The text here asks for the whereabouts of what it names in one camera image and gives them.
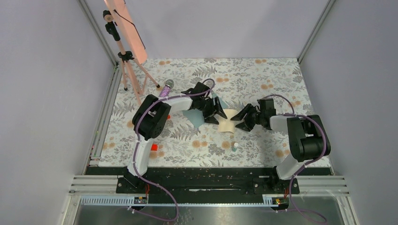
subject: gray wall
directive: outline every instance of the gray wall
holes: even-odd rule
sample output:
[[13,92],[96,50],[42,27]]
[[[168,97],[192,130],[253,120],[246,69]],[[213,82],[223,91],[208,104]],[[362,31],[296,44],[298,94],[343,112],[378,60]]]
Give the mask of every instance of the gray wall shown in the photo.
[[[149,58],[298,57],[328,0],[126,0]],[[103,0],[87,0],[105,31]]]
[[302,63],[362,225],[397,224],[396,0],[340,0]]
[[0,224],[53,225],[112,65],[76,0],[6,0],[0,15]]

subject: red object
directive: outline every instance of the red object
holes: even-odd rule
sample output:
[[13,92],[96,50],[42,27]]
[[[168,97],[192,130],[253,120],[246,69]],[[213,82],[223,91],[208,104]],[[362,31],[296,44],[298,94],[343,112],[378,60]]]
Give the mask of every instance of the red object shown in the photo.
[[153,144],[151,147],[151,151],[157,151],[158,150],[158,145],[157,144]]

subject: purple microphone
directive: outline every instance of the purple microphone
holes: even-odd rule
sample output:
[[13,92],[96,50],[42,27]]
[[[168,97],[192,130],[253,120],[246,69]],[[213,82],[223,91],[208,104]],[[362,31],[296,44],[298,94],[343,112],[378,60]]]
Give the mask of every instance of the purple microphone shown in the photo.
[[162,89],[159,97],[167,97],[173,87],[174,81],[171,79],[166,80],[166,82],[164,83],[164,88]]

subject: floral tablecloth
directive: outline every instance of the floral tablecloth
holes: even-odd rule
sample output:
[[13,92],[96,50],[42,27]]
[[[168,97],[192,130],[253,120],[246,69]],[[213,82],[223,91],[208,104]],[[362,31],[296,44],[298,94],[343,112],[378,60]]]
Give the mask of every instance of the floral tablecloth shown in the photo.
[[[144,73],[133,65],[142,82]],[[213,78],[214,92],[230,109],[240,111],[268,94],[281,94],[293,103],[297,113],[313,113],[296,59],[165,59],[147,60],[143,66],[160,85],[174,80],[170,96]],[[124,91],[123,83],[119,85],[99,166],[126,166],[132,155],[136,135],[131,119],[139,106],[129,80],[128,88]],[[157,96],[160,90],[148,82],[141,100],[148,94]],[[283,99],[274,98],[274,102],[277,113],[290,112]],[[236,152],[231,148],[234,142],[239,143]],[[151,151],[149,166],[271,167],[290,152],[286,134],[259,125],[250,133],[236,129],[235,134],[219,133],[213,124],[195,128],[181,112],[171,115],[154,143],[159,149]],[[330,162],[324,157],[313,166],[329,167]]]

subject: tripod leg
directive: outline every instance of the tripod leg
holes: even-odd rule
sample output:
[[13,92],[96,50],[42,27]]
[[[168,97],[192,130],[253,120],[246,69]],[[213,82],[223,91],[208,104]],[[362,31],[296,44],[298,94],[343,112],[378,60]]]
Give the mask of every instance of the tripod leg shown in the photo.
[[123,85],[124,85],[124,90],[127,90],[127,81],[126,81],[126,72],[124,71],[124,63],[123,60],[120,64],[121,70],[122,70],[122,75],[123,75]]
[[127,67],[127,71],[129,72],[129,77],[130,77],[132,85],[136,87],[138,94],[142,94],[141,88],[139,87],[139,83],[137,80],[137,76],[133,70],[133,66],[131,65],[130,62],[128,62],[126,67]]
[[148,71],[137,61],[137,59],[134,59],[134,62],[140,67],[140,69],[145,73],[145,76],[149,77],[151,81],[156,85],[157,88],[160,88],[161,86],[155,81],[155,79],[148,73]]
[[[124,71],[124,67],[125,67],[125,64],[124,64],[124,62],[122,61],[122,68],[123,68],[123,71]],[[138,104],[141,105],[141,100],[139,99],[139,95],[138,95],[138,92],[137,92],[137,88],[136,88],[136,86],[134,85],[131,72],[129,71],[129,68],[127,68],[127,70],[128,70],[128,72],[129,72],[129,78],[130,78],[130,81],[131,81],[131,86],[133,87],[133,90],[134,90],[134,94],[136,95]]]

